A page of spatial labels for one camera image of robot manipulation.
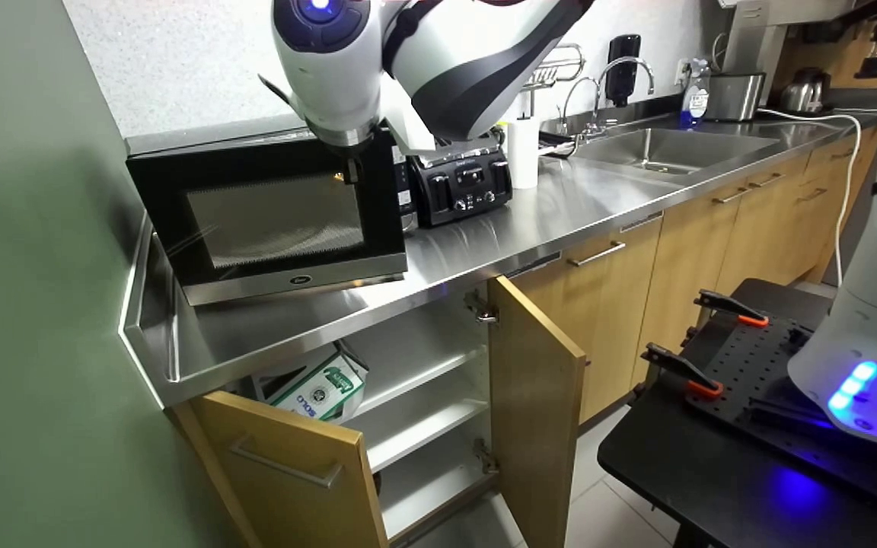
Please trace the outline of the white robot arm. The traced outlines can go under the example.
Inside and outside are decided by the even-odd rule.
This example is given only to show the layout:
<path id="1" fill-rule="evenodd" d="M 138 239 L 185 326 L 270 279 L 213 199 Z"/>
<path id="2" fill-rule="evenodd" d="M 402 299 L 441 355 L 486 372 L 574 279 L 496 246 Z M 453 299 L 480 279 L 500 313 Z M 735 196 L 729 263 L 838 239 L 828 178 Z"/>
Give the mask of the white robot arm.
<path id="1" fill-rule="evenodd" d="M 377 126 L 424 154 L 480 138 L 593 0 L 270 0 L 289 89 L 331 147 Z"/>

